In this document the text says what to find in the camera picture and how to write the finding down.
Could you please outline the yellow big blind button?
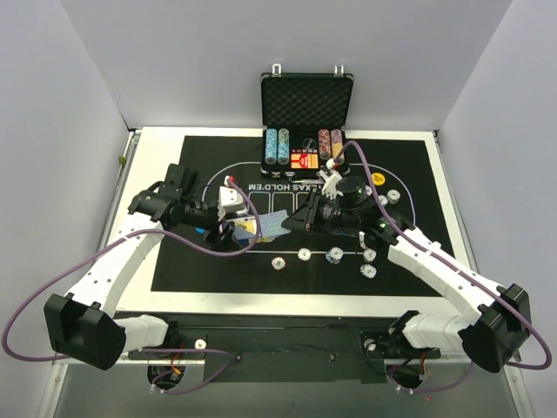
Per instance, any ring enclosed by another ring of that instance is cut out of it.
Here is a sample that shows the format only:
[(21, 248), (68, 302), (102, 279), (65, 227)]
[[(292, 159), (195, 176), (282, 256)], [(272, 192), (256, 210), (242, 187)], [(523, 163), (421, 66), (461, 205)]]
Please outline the yellow big blind button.
[(380, 172), (373, 172), (371, 178), (375, 185), (383, 185), (386, 182), (386, 177)]

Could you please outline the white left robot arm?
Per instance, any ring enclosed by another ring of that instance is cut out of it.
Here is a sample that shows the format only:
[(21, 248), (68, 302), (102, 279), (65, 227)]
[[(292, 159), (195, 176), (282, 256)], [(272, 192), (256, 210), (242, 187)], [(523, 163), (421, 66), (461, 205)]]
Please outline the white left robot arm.
[(44, 317), (56, 353), (101, 370), (111, 368), (121, 354), (143, 348), (162, 359), (172, 357), (179, 338), (165, 320), (146, 314), (114, 317), (125, 288), (162, 238), (231, 258), (290, 232), (283, 225), (285, 210), (256, 214), (232, 177), (219, 187), (214, 206), (194, 200), (197, 183), (197, 171), (169, 165), (164, 180), (132, 199), (115, 240), (96, 255), (86, 275), (66, 294), (50, 296)]

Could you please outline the blue poker chip stack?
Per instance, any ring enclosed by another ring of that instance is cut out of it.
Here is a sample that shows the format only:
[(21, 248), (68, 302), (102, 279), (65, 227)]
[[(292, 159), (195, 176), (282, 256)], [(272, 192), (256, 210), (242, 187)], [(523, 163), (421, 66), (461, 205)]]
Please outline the blue poker chip stack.
[(325, 259), (331, 264), (338, 264), (344, 257), (344, 251), (340, 247), (333, 247), (325, 254)]

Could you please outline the red poker chip stack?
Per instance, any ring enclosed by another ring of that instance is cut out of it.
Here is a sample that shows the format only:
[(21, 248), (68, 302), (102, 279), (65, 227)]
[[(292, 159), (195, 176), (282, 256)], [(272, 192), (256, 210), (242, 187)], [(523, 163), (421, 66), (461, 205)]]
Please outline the red poker chip stack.
[(275, 270), (281, 270), (285, 267), (285, 260), (282, 257), (275, 257), (272, 260), (272, 268)]

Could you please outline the grey poker chip stack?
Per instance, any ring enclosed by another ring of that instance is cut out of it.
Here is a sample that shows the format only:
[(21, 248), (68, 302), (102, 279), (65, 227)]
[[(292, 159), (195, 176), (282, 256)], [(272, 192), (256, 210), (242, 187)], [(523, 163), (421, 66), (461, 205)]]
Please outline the grey poker chip stack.
[(312, 251), (303, 247), (299, 249), (297, 256), (302, 261), (309, 261), (312, 257)]

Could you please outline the blue playing card deck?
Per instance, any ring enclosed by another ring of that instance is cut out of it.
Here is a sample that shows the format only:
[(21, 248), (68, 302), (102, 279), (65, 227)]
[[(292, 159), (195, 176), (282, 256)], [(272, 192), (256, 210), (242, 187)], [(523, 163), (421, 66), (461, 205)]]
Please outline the blue playing card deck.
[(259, 240), (257, 222), (254, 217), (228, 219), (227, 222), (233, 224), (233, 236), (237, 241), (247, 241), (251, 244)]

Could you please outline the blue backed playing cards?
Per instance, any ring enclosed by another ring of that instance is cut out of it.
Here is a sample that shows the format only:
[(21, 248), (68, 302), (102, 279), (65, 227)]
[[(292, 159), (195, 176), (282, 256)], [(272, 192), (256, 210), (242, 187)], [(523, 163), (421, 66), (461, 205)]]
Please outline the blue backed playing cards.
[(289, 234), (292, 230), (282, 226), (282, 223), (288, 218), (287, 210), (283, 209), (277, 212), (269, 212), (259, 216), (259, 224), (261, 226), (260, 238), (263, 241), (271, 241), (278, 237)]

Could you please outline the grey chips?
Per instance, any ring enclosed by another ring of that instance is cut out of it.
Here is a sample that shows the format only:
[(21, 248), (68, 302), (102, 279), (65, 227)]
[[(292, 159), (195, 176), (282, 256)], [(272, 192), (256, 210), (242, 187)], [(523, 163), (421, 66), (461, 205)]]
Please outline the grey chips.
[(392, 189), (386, 193), (386, 198), (390, 204), (396, 204), (399, 202), (401, 194), (398, 190)]
[(373, 249), (368, 248), (362, 253), (362, 257), (366, 263), (372, 263), (375, 261), (377, 253)]

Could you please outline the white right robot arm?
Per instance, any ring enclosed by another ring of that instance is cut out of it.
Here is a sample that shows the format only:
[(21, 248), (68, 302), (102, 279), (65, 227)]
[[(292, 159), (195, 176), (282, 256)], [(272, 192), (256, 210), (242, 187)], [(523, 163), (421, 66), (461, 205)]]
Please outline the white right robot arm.
[(499, 372), (528, 339), (527, 292), (481, 277), (442, 250), (415, 224), (387, 212), (357, 176), (319, 172), (321, 184), (302, 205), (306, 233), (356, 234), (364, 248), (385, 251), (388, 261), (422, 280), (457, 310), (443, 317), (408, 311), (396, 320), (389, 346), (399, 356), (416, 349), (460, 351), (482, 369)]

